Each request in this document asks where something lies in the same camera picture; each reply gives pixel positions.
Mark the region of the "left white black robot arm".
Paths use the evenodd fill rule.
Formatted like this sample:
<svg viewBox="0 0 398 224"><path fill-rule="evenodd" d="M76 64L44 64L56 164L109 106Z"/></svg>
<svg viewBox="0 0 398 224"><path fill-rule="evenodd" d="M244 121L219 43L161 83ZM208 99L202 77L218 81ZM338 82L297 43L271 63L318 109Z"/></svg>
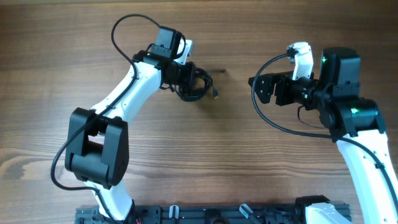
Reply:
<svg viewBox="0 0 398 224"><path fill-rule="evenodd" d="M199 71L187 60L192 51L192 40L161 26L156 41L133 56L128 73L105 99L71 114L61 148L65 168L84 183L84 190L93 192L102 221L135 223L134 200L123 181L129 163L128 125L159 89L177 86L183 99L194 99L193 80Z"/></svg>

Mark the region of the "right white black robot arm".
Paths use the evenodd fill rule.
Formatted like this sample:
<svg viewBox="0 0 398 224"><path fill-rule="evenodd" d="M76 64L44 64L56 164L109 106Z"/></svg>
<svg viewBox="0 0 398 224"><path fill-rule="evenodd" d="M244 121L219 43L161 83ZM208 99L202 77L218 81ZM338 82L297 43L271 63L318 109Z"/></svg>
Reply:
<svg viewBox="0 0 398 224"><path fill-rule="evenodd" d="M347 47L323 50L320 76L313 76L310 46L287 47L290 72L266 73L248 80L254 106L275 97L279 106L296 103L317 110L348 166L366 223L397 222L397 177L388 150L386 125L375 101L360 97L361 59Z"/></svg>

